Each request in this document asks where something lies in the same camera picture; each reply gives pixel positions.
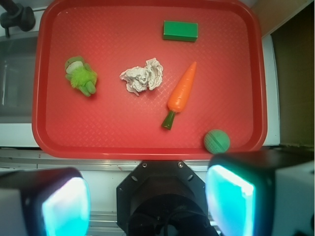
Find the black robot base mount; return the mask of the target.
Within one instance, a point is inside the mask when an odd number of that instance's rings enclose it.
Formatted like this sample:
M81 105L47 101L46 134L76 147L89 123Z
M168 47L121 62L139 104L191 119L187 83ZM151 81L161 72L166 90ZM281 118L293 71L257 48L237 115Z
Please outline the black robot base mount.
M205 182L183 161L142 161L116 188L128 236L207 236Z

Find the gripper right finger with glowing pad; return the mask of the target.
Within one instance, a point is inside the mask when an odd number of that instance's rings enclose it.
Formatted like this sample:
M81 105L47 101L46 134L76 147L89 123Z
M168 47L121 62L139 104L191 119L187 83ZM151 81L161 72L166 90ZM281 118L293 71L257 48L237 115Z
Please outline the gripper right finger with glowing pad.
M205 178L209 213L223 236L312 236L315 154L306 150L222 153Z

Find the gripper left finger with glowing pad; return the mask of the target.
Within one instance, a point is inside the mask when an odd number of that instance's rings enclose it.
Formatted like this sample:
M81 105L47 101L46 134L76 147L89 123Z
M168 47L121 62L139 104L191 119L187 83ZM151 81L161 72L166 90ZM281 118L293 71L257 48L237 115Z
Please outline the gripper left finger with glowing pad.
M84 236L90 213L89 187L76 168L0 174L2 236Z

